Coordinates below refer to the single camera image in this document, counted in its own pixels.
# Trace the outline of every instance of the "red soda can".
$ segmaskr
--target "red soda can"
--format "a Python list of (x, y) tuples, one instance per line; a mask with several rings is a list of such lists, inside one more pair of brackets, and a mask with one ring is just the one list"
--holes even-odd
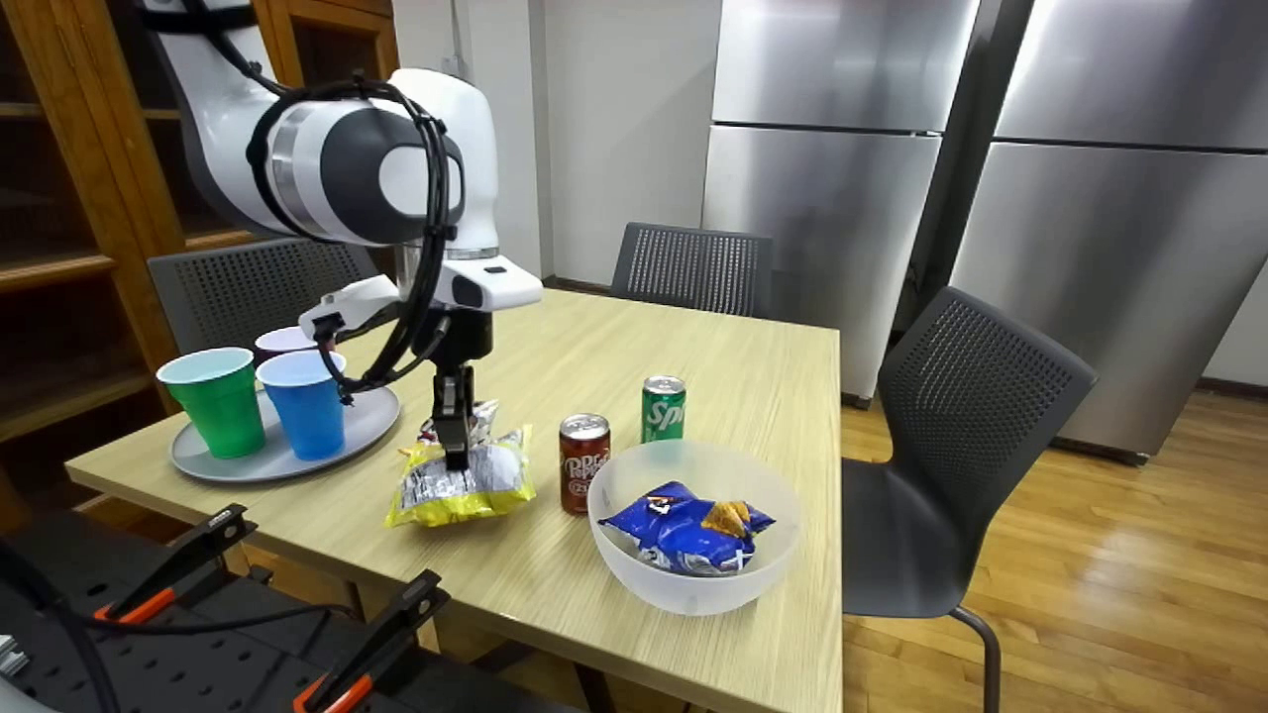
[(559, 425), (559, 502), (585, 517), (585, 493), (610, 456), (610, 425), (598, 412), (573, 412)]

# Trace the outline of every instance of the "can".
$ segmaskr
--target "can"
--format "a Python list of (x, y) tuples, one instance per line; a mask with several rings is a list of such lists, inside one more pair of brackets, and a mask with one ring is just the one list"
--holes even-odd
[(655, 373), (641, 382), (641, 443), (682, 441), (685, 429), (685, 382)]
[(610, 456), (610, 425), (598, 412), (571, 412), (559, 425), (559, 502), (585, 517), (585, 493)]

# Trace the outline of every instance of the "wooden cabinet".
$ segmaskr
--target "wooden cabinet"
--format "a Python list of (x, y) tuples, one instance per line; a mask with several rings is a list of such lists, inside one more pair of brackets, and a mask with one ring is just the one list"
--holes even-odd
[(256, 17), (286, 82), (388, 78), (394, 69), (388, 0), (265, 0)]
[[(163, 417), (145, 258), (250, 243), (195, 189), (130, 3), (0, 0), (0, 498), (61, 493), (65, 456)], [(286, 82), (394, 69), (388, 0), (256, 0), (256, 21)]]

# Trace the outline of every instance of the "black chair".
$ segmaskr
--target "black chair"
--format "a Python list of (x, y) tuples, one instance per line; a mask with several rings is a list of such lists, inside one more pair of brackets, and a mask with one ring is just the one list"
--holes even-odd
[(151, 258), (151, 280), (183, 354), (254, 345), (269, 330), (298, 325), (320, 295), (373, 272), (367, 251), (304, 239)]
[(631, 222), (621, 233), (614, 295), (769, 316), (769, 272), (769, 239)]
[(1094, 373), (1051, 336), (941, 288), (888, 354), (888, 464), (843, 460), (843, 614), (940, 617), (982, 637), (982, 711), (999, 711), (999, 637), (964, 608), (987, 528)]

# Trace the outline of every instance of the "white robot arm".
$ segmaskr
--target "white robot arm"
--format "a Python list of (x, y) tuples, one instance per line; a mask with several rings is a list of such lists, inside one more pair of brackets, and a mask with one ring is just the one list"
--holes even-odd
[(382, 309), (394, 333), (343, 387), (394, 382), (413, 349), (435, 363), (433, 421), (446, 464), (466, 464), (470, 369), (492, 349), (492, 313), (526, 304), (542, 280), (500, 255), (493, 131), (487, 98), (435, 70), (388, 82), (286, 90), (250, 0), (138, 0), (187, 116), (197, 189), (274, 233), (380, 247), (388, 279), (356, 280), (302, 316), (316, 341)]
[(419, 138), (404, 102), (348, 82), (286, 90), (250, 0), (141, 0), (187, 111), (187, 155), (197, 189), (250, 225), (360, 247), (414, 247), (429, 222), (451, 218), (441, 304), (511, 309), (538, 297), (538, 279), (500, 255), (493, 131), (483, 90), (451, 76), (400, 69), (388, 89), (442, 124)]

